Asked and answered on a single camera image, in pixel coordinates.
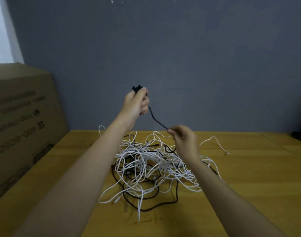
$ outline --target table surface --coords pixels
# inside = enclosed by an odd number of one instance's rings
[[[151,131],[138,131],[145,142]],[[301,142],[283,133],[197,132],[201,154],[212,158],[222,178],[289,236],[301,236]],[[0,236],[11,236],[38,201],[54,186],[91,143],[98,131],[70,131],[0,199]],[[162,138],[172,144],[171,138]],[[112,185],[111,172],[103,189]],[[143,208],[175,199],[172,191],[143,202]],[[119,191],[116,186],[106,196]],[[125,204],[97,204],[82,236],[226,236],[202,192],[179,185],[179,202],[141,213]]]

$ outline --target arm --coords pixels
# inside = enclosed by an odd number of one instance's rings
[[[228,236],[285,236],[201,161],[196,135],[188,127],[171,127],[167,132],[173,136],[178,155],[196,176]]]
[[[131,91],[103,135],[38,203],[14,236],[80,236],[126,131],[148,110],[147,90]]]

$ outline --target tangled cables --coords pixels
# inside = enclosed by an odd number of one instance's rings
[[[161,141],[159,136],[168,138],[170,136],[164,136],[158,131],[154,131],[148,135],[145,139],[145,143],[138,143],[135,141],[137,132],[131,132],[128,140],[123,140],[119,150],[115,156],[114,163],[112,165],[112,175],[116,180],[116,183],[107,188],[100,196],[100,203],[114,203],[123,196],[123,198],[135,209],[137,209],[138,221],[140,220],[140,212],[150,211],[160,205],[172,204],[178,202],[178,185],[182,184],[184,187],[191,191],[201,191],[199,183],[192,172],[187,168],[186,164],[180,159],[172,148]],[[227,154],[216,139],[220,148]],[[220,178],[219,170],[212,159],[206,156],[201,156],[201,160],[211,168],[211,170]],[[216,170],[211,167],[211,163],[214,164]],[[176,185],[176,200],[171,202],[159,203],[151,208],[142,209],[142,201],[155,198],[158,193],[167,193],[172,188],[172,182],[177,180]],[[142,183],[151,183],[151,187],[146,188],[142,186]],[[160,185],[164,182],[170,182],[167,190],[160,190]],[[101,201],[102,196],[111,188],[119,184],[122,190],[114,195],[107,201]],[[138,200],[137,206],[135,206],[129,197]]]

